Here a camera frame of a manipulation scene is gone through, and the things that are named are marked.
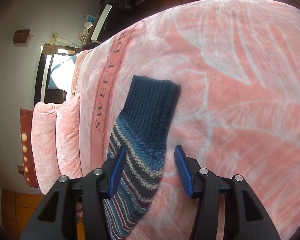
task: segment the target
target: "wall socket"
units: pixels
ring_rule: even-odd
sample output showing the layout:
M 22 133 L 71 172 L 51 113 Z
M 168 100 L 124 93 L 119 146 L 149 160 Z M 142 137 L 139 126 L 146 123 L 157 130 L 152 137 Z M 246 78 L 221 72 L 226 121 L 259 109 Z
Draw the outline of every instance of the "wall socket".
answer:
M 57 37 L 58 37 L 58 33 L 53 32 L 51 34 L 50 40 L 49 40 L 49 44 L 55 44 L 57 41 Z

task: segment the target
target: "blue rubber fingertip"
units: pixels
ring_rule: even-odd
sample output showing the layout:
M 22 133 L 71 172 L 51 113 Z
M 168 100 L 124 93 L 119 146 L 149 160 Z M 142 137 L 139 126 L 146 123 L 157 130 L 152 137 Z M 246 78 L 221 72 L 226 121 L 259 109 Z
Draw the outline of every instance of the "blue rubber fingertip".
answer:
M 113 169 L 110 179 L 109 179 L 108 194 L 111 198 L 113 197 L 114 194 L 116 194 L 116 192 L 118 190 L 121 175 L 122 175 L 124 166 L 126 164 L 126 160 L 127 160 L 126 148 L 122 147 L 120 155 L 117 159 L 117 162 L 114 165 L 114 169 Z
M 174 149 L 174 160 L 178 168 L 183 190 L 188 194 L 189 197 L 192 197 L 194 194 L 194 189 L 192 187 L 192 176 L 186 165 L 186 160 L 184 159 L 178 146 Z

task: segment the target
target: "silver screw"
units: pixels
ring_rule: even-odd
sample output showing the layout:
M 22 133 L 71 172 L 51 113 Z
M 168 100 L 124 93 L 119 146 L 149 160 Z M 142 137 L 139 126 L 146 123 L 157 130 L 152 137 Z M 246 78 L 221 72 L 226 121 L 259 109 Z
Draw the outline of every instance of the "silver screw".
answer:
M 95 174 L 95 175 L 101 175 L 103 173 L 103 170 L 102 169 L 95 169 L 94 171 L 93 171 L 93 174 Z
M 60 182 L 66 182 L 67 179 L 68 179 L 67 176 L 61 176 L 61 177 L 59 178 L 59 181 L 60 181 Z
M 243 177 L 239 174 L 235 175 L 234 178 L 236 181 L 243 181 Z
M 205 174 L 208 174 L 208 173 L 209 173 L 209 170 L 208 170 L 207 168 L 201 168 L 201 169 L 199 170 L 199 172 L 200 172 L 201 174 L 205 175 Z

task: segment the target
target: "striped knit sock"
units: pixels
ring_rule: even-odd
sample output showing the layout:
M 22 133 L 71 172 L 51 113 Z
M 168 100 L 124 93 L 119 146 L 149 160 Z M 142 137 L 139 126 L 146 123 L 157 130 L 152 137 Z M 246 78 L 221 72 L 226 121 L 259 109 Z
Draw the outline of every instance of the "striped knit sock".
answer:
M 113 158 L 121 145 L 127 148 L 118 192 L 104 200 L 113 240 L 124 239 L 149 209 L 162 176 L 167 133 L 179 93 L 180 86 L 171 81 L 133 76 L 107 154 Z

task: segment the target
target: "pink blanket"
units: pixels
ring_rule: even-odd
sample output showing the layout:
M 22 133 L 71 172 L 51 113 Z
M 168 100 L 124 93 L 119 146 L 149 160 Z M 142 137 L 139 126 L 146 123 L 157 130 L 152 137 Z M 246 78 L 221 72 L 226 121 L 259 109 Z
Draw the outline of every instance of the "pink blanket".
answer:
M 189 238 L 197 202 L 182 190 L 177 144 L 218 176 L 242 174 L 289 239 L 300 225 L 300 11 L 270 0 L 198 1 L 89 52 L 76 83 L 83 175 L 105 160 L 133 75 L 172 80 L 182 92 L 158 192 L 128 239 Z

